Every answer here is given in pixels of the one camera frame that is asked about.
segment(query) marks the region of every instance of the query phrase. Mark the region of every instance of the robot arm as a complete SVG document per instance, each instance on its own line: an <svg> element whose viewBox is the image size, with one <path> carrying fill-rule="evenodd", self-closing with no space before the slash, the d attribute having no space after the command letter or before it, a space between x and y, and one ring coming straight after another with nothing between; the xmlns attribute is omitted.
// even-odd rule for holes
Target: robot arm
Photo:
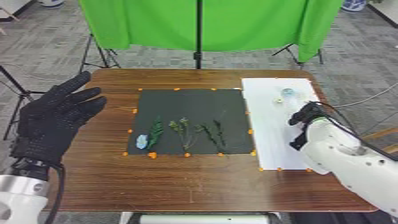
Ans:
<svg viewBox="0 0 398 224"><path fill-rule="evenodd" d="M310 103L304 108L290 120L292 125L304 122L304 135L292 143L304 161L319 174L333 172L345 188L398 217L398 162L363 146L319 105Z"/></svg>
<svg viewBox="0 0 398 224"><path fill-rule="evenodd" d="M43 97L20 111L18 139L11 156L17 162L0 175L0 202L11 209L6 224L38 224L40 212L47 206L49 169L59 172L59 196L47 224L54 222L65 188L63 155L72 145L79 128L104 110L107 99L98 97L102 89L79 93L75 90L91 80L84 72L56 86Z"/></svg>

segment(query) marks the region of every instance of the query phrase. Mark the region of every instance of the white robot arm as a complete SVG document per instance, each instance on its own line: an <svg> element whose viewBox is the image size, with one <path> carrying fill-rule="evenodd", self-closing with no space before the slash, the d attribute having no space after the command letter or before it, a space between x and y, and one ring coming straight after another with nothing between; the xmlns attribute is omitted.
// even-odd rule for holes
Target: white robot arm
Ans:
<svg viewBox="0 0 398 224"><path fill-rule="evenodd" d="M301 136L306 142L296 147L304 161L319 174L333 172L345 188L398 217L398 162L363 146L359 139L349 134L351 130L324 113L315 112L313 106L304 107L304 117L290 122L292 125L306 123L306 136Z"/></svg>

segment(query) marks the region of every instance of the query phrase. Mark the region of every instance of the black cable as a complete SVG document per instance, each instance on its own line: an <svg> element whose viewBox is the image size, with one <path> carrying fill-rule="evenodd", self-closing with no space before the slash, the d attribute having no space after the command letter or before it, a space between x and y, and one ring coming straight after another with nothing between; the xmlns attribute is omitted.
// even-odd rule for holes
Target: black cable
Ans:
<svg viewBox="0 0 398 224"><path fill-rule="evenodd" d="M15 94L20 96L22 94L15 91L15 89L11 88L11 86L8 85L8 83L4 81L0 81L0 83L4 84L4 86L9 88L9 90L15 92Z"/></svg>
<svg viewBox="0 0 398 224"><path fill-rule="evenodd" d="M359 142L363 143L363 145L365 145L370 149L374 149L374 151L377 151L377 152L379 152L379 153L381 153L391 160L398 161L398 158L397 158L388 152L384 152L384 151L383 151L383 150L381 150L381 149L379 149L379 148L377 148L377 147L365 141L365 139L359 137L359 135L354 133L354 131L351 131L351 130L345 128L345 126L342 126L342 124L336 123L336 121L335 121L335 119L333 119L333 116L324 112L322 107L320 107L319 104L329 106L329 107L335 109L336 112L338 112L338 109L336 109L327 103L322 103L322 102L311 102L311 103L313 103L315 106L319 107L322 115L326 116L327 120L331 121L331 123L335 124L335 126L340 128L340 130L345 131L345 132L351 134L351 136L359 140Z"/></svg>
<svg viewBox="0 0 398 224"><path fill-rule="evenodd" d="M47 218L47 223L45 224L52 224L56 217L57 217L57 212L59 212L59 207L61 207L61 201L63 201L63 195L65 195L65 184L66 184L66 168L65 165L52 165L52 168L57 171L59 174L59 193L57 193L57 198L56 198L56 202L54 202L54 208L49 214L49 218Z"/></svg>
<svg viewBox="0 0 398 224"><path fill-rule="evenodd" d="M379 121L377 123L375 123L375 125L368 128L368 130L361 133L361 135L365 135L365 133L368 133L372 130L374 130L374 128L379 126L379 124L383 124L383 122L391 118L391 117L395 117L395 115L398 114L398 111L383 119L383 121Z"/></svg>
<svg viewBox="0 0 398 224"><path fill-rule="evenodd" d="M333 110L335 110L335 112L336 112L336 114L340 115L340 117L343 118L343 120L345 120L345 123L347 123L347 125L349 125L349 128L352 129L352 132L358 134L358 131L356 131L356 128L354 128L354 125L352 125L352 123L351 123L351 121L349 121L349 119L347 119L347 117L345 117L345 115L343 115L343 113L340 112L340 110L335 108L335 106L331 105L331 104L327 104L327 103L324 103L324 102L315 102L315 103L319 103L319 104L322 104L324 106L327 106Z"/></svg>

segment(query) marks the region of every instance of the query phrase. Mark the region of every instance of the blue object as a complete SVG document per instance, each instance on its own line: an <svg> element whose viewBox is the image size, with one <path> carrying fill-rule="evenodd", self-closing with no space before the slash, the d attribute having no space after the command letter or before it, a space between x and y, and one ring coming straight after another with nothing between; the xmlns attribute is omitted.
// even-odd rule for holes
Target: blue object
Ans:
<svg viewBox="0 0 398 224"><path fill-rule="evenodd" d="M148 146L148 135L141 135L137 138L136 146L139 149L146 149Z"/></svg>
<svg viewBox="0 0 398 224"><path fill-rule="evenodd" d="M365 6L367 6L367 0L345 0L342 8L349 12L359 12L359 11L363 11Z"/></svg>
<svg viewBox="0 0 398 224"><path fill-rule="evenodd" d="M296 95L296 90L292 88L283 89L283 97L292 97Z"/></svg>

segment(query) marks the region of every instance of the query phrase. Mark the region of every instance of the wooden table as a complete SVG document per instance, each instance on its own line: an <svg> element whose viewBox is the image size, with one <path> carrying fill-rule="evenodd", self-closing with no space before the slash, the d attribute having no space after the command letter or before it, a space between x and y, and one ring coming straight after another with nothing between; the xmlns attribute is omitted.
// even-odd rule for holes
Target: wooden table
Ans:
<svg viewBox="0 0 398 224"><path fill-rule="evenodd" d="M260 172L251 155L123 156L139 88L237 88L242 78L308 78L304 71L102 69L107 109L82 128L65 157L65 211L374 211L333 175Z"/></svg>

